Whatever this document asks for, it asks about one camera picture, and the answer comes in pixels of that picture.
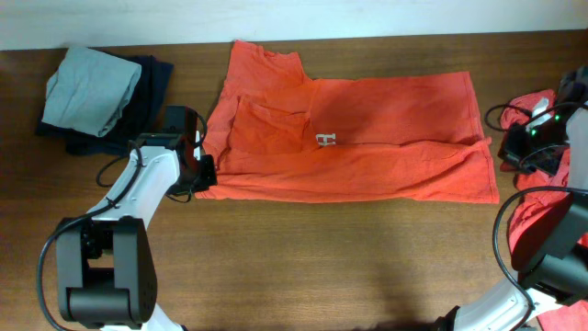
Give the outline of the red printed soccer t-shirt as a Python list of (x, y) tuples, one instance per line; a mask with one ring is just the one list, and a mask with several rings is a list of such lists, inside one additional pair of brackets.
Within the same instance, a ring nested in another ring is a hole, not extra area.
[(499, 192), (466, 72), (312, 79), (297, 53), (245, 41), (208, 122), (209, 200), (495, 203)]

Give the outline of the folded dark navy garment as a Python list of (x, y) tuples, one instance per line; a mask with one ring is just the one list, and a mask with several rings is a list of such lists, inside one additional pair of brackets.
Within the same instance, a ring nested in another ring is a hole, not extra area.
[(43, 123), (39, 116), (35, 134), (64, 139), (65, 151), (76, 156), (124, 155), (127, 152), (129, 140), (135, 140), (141, 133), (147, 132), (154, 126), (164, 103), (174, 65), (161, 62), (152, 55), (118, 55), (117, 57), (139, 64), (141, 77), (134, 88), (129, 104), (122, 110), (122, 117), (112, 130), (104, 137), (96, 137), (51, 126)]

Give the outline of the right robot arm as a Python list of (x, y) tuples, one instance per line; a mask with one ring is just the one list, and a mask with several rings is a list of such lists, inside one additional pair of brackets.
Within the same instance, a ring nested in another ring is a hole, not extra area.
[[(492, 250), (502, 281), (476, 302), (456, 306), (438, 317), (433, 330), (526, 330), (527, 321), (587, 299), (587, 68), (566, 73), (553, 97), (542, 97), (531, 109), (515, 102), (499, 107), (498, 153), (520, 175), (566, 173), (564, 184), (524, 188), (498, 211)], [(498, 246), (499, 230), (512, 203), (524, 205), (561, 194), (526, 229), (515, 229), (511, 263)]]

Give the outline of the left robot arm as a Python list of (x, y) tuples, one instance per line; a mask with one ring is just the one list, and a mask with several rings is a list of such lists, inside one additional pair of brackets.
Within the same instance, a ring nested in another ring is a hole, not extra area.
[(161, 202), (187, 203), (216, 185), (208, 127), (194, 109), (170, 106), (164, 126), (130, 142), (128, 164), (87, 213), (65, 218), (55, 247), (62, 319), (96, 330), (180, 330), (157, 302), (147, 228)]

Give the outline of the red garment at right edge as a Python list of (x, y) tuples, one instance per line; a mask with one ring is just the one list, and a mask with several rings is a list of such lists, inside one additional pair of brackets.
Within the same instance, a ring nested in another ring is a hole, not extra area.
[[(539, 106), (540, 101), (547, 101), (549, 106), (554, 105), (556, 94), (552, 89), (515, 97), (510, 101), (511, 105), (527, 110), (545, 110)], [(528, 121), (529, 115), (522, 110), (507, 108), (500, 116), (499, 123), (502, 129), (509, 129), (514, 124), (523, 124)], [(555, 176), (551, 177), (537, 171), (531, 175), (517, 175), (515, 187), (519, 190), (538, 186), (567, 187), (573, 178), (570, 175), (573, 156), (567, 150), (561, 159), (560, 167)], [(531, 225), (544, 216), (547, 211), (567, 197), (564, 192), (536, 192), (529, 193), (514, 209), (509, 220), (508, 241), (510, 250)], [(587, 331), (587, 301), (579, 301), (572, 306), (563, 306), (555, 311), (543, 313), (537, 317), (543, 330), (555, 331)]]

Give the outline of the folded light grey garment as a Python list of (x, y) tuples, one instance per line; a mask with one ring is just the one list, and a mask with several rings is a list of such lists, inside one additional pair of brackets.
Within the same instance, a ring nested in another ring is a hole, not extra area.
[(122, 117), (141, 78), (137, 63), (85, 47), (71, 47), (46, 86), (41, 121), (103, 137)]

